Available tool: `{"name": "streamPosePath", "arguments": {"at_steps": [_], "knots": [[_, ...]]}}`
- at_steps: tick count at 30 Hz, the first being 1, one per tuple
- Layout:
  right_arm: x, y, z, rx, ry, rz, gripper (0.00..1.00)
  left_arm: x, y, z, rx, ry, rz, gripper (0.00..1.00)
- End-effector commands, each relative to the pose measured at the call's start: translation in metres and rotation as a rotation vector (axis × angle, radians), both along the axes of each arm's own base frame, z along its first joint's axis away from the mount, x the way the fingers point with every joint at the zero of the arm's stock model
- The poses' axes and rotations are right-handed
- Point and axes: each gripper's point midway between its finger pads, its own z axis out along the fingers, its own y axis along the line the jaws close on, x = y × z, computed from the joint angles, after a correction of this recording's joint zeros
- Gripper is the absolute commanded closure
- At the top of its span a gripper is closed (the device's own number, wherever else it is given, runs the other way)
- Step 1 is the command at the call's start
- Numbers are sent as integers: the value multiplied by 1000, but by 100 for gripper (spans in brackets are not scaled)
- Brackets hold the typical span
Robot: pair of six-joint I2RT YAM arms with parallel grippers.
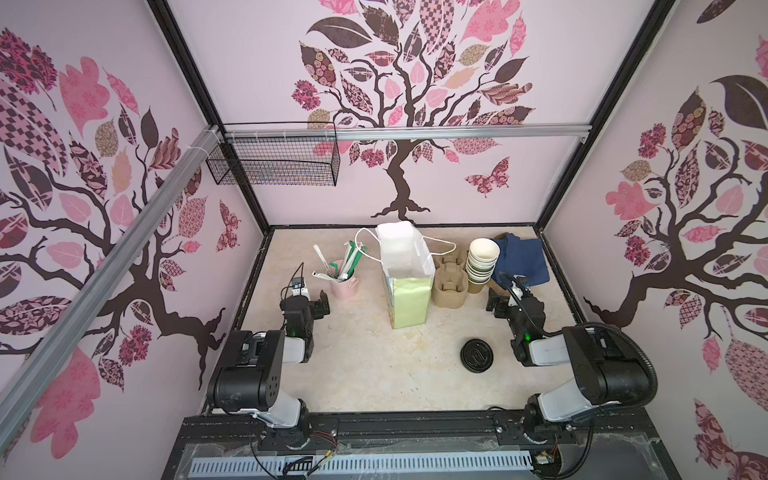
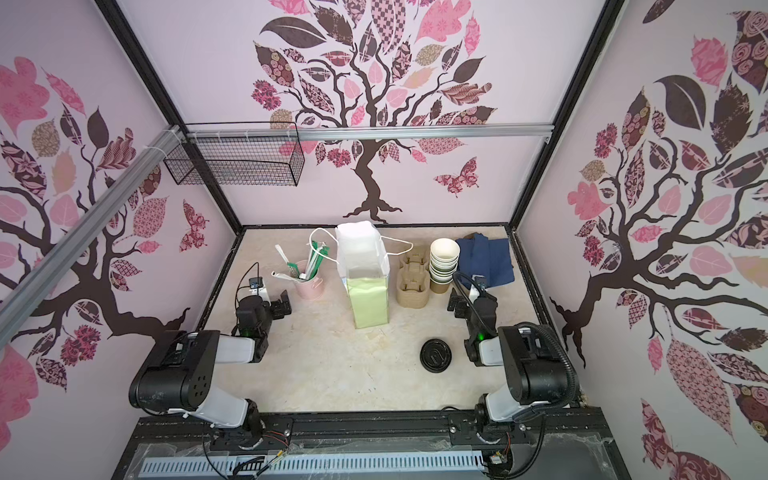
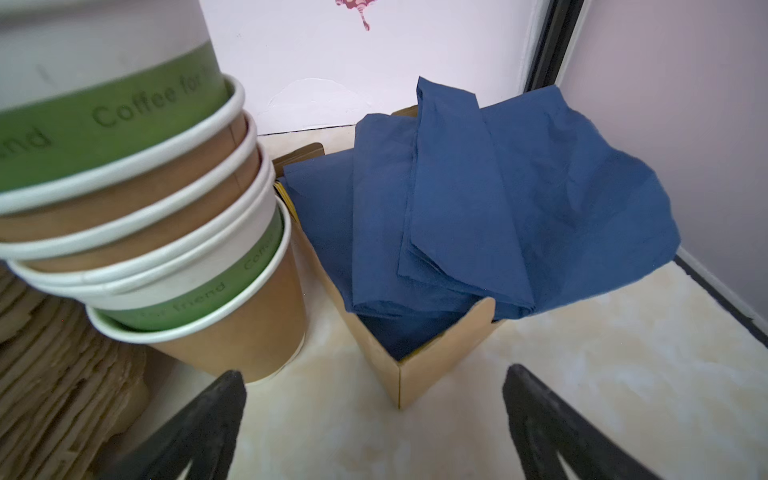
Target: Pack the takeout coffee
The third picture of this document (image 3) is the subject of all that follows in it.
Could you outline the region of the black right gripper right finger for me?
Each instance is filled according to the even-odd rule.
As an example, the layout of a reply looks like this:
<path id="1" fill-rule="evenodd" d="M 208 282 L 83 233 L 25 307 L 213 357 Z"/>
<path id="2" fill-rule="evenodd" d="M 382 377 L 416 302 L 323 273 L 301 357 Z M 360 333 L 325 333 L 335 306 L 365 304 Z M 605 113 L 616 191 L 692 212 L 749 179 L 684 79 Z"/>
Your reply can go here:
<path id="1" fill-rule="evenodd" d="M 510 435 L 527 479 L 656 479 L 521 364 L 502 388 Z"/>

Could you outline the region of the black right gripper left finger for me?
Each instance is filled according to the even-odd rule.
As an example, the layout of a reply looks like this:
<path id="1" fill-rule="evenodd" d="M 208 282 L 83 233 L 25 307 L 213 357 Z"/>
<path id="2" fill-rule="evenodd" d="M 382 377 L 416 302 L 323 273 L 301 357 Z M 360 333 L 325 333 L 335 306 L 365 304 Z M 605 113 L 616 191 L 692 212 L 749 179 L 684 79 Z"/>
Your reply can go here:
<path id="1" fill-rule="evenodd" d="M 246 398 L 242 374 L 235 370 L 225 372 L 101 477 L 227 478 Z"/>

